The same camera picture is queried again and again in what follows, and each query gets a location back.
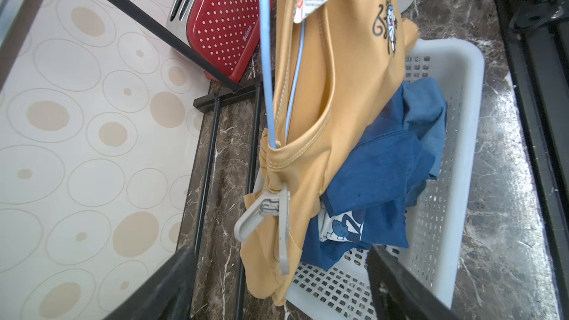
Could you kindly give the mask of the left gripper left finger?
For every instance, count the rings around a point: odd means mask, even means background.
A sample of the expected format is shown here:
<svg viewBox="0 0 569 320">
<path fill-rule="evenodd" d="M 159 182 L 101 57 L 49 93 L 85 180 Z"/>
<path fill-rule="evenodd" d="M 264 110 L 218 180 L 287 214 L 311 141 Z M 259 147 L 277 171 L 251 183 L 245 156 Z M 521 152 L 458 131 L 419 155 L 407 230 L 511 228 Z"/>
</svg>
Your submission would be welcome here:
<svg viewBox="0 0 569 320">
<path fill-rule="evenodd" d="M 192 247 L 176 251 L 108 319 L 189 319 L 198 261 Z"/>
</svg>

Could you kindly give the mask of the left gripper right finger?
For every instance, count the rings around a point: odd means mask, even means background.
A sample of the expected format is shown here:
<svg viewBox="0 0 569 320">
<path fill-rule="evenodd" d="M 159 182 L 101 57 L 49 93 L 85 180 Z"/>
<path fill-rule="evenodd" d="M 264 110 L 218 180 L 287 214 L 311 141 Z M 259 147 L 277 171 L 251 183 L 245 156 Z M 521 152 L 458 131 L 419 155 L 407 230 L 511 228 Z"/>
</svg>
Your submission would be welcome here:
<svg viewBox="0 0 569 320">
<path fill-rule="evenodd" d="M 440 300 L 384 247 L 368 252 L 367 272 L 373 306 L 378 319 L 456 319 Z"/>
</svg>

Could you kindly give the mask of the dark blue t-shirt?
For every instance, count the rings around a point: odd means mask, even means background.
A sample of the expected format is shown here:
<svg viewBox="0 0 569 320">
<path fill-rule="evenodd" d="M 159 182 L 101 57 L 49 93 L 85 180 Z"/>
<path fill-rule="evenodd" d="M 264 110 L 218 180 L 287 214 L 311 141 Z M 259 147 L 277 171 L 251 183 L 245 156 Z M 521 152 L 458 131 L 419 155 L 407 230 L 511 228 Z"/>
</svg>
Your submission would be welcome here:
<svg viewBox="0 0 569 320">
<path fill-rule="evenodd" d="M 434 155 L 406 130 L 404 90 L 398 89 L 320 197 L 301 261 L 328 270 L 353 248 L 409 246 L 407 195 L 428 179 Z"/>
</svg>

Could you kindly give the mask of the slate blue t-shirt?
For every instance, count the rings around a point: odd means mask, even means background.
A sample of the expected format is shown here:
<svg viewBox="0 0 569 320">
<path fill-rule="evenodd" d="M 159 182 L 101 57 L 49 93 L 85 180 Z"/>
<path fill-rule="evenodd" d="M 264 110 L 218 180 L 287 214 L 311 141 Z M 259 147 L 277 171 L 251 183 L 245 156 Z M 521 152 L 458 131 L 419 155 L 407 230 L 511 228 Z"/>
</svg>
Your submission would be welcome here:
<svg viewBox="0 0 569 320">
<path fill-rule="evenodd" d="M 426 77 L 402 83 L 404 129 L 413 133 L 434 157 L 431 179 L 440 175 L 446 140 L 447 101 L 437 80 Z"/>
</svg>

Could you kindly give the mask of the tan yellow t-shirt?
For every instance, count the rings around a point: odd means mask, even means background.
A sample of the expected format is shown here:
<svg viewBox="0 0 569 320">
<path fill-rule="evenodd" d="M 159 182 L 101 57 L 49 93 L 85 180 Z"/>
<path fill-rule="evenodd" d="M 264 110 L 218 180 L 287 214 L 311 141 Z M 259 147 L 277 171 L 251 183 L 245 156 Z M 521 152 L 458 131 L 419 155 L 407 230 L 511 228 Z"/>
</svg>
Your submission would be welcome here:
<svg viewBox="0 0 569 320">
<path fill-rule="evenodd" d="M 274 122 L 276 145 L 262 134 L 261 188 L 246 207 L 283 189 L 290 193 L 287 255 L 299 266 L 320 197 L 365 129 L 405 76 L 418 27 L 386 11 L 398 0 L 277 0 Z"/>
</svg>

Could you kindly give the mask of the light blue hanger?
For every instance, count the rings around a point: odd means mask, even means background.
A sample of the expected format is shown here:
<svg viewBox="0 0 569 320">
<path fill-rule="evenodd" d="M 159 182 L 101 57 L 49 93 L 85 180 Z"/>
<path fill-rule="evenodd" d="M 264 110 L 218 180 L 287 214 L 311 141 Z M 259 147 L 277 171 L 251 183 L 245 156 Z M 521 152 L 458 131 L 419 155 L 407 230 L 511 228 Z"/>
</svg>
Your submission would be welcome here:
<svg viewBox="0 0 569 320">
<path fill-rule="evenodd" d="M 274 94 L 273 94 L 272 73 L 271 73 L 270 9 L 271 9 L 270 0 L 259 0 L 262 77 L 263 77 L 263 87 L 265 89 L 265 107 L 267 111 L 267 121 L 268 121 L 268 142 L 269 146 L 275 149 L 277 148 L 277 144 L 276 144 L 276 124 L 275 124 L 274 106 L 273 106 Z M 290 130 L 290 120 L 291 120 L 290 109 L 293 107 L 296 95 L 296 86 L 302 62 L 302 51 L 304 48 L 304 40 L 305 40 L 305 24 L 302 24 L 299 52 L 296 62 L 295 73 L 293 77 L 293 84 L 290 92 L 288 112 L 285 123 L 285 140 L 287 140 L 288 132 Z"/>
</svg>

